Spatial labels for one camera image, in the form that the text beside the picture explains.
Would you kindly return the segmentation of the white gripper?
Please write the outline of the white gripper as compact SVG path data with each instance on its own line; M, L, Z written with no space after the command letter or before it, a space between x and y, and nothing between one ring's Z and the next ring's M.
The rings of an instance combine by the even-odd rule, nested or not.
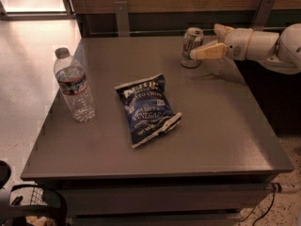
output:
M212 45L199 46L193 49L189 56L194 60L219 59L227 54L227 57L233 60L245 60L246 52L253 30L251 28L237 28L225 26L222 24L214 25L214 33L219 40Z

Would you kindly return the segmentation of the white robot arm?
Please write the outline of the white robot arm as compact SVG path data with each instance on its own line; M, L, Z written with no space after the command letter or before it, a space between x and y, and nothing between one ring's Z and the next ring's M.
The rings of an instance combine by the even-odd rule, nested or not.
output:
M301 72L301 24L290 25L281 34L215 24L214 33L218 40L193 49L189 53L192 59L228 57L255 61L276 73Z

